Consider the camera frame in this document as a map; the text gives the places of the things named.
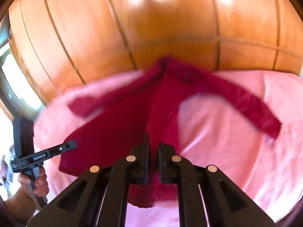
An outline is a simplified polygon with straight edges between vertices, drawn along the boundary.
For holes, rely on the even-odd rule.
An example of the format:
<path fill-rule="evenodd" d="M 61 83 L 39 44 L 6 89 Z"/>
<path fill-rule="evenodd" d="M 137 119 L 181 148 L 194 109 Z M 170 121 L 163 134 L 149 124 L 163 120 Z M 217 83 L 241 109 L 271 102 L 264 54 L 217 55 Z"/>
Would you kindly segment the person's left forearm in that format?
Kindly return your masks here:
<path fill-rule="evenodd" d="M 22 185 L 13 196 L 4 201 L 4 204 L 13 219 L 25 225 L 37 209 L 26 185 Z"/>

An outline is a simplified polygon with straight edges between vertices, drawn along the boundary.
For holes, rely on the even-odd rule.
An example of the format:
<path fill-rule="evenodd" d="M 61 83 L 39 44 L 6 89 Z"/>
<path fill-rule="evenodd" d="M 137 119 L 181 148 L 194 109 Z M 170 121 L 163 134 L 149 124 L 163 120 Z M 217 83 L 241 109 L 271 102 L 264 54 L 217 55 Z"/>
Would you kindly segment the person's left hand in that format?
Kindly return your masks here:
<path fill-rule="evenodd" d="M 18 181 L 21 184 L 21 190 L 23 193 L 31 198 L 31 194 L 28 189 L 28 185 L 31 186 L 31 179 L 24 173 L 20 173 Z M 49 193 L 49 187 L 47 182 L 47 175 L 43 166 L 39 167 L 39 177 L 34 182 L 35 189 L 33 193 L 38 197 L 46 197 Z"/>

